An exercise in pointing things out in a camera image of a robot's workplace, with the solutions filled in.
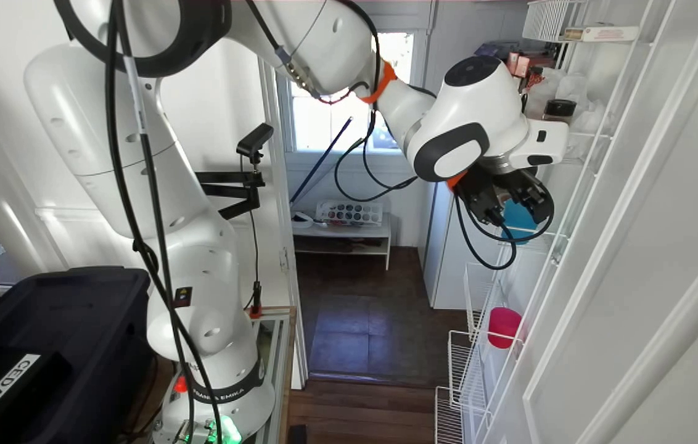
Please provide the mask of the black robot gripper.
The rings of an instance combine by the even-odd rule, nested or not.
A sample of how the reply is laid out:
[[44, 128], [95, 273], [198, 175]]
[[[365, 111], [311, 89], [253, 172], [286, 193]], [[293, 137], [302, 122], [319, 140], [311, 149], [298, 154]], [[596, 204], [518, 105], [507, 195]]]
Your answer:
[[[489, 226], [495, 226], [497, 242], [524, 243], [548, 232], [554, 216], [554, 201], [550, 190], [534, 177], [532, 168], [491, 175], [483, 168], [474, 168], [460, 175], [453, 185], [457, 197], [465, 204], [470, 222], [489, 233]], [[527, 206], [537, 222], [534, 233], [524, 242], [511, 236], [502, 222], [502, 204], [512, 199]]]

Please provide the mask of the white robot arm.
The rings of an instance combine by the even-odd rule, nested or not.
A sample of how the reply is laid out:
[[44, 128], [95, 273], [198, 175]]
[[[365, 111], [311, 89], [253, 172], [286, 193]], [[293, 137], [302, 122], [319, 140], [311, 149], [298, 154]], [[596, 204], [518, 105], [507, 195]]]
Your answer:
[[273, 413], [240, 290], [229, 220], [257, 206], [259, 172], [198, 172], [155, 78], [232, 40], [321, 101], [380, 114], [413, 175], [443, 181], [500, 226], [506, 204], [552, 216], [537, 179], [565, 157], [566, 126], [531, 117], [502, 59], [465, 57], [430, 93], [381, 59], [352, 0], [51, 0], [67, 40], [37, 54], [25, 89], [67, 168], [150, 273], [150, 348], [183, 368], [159, 424], [171, 444], [241, 444]]

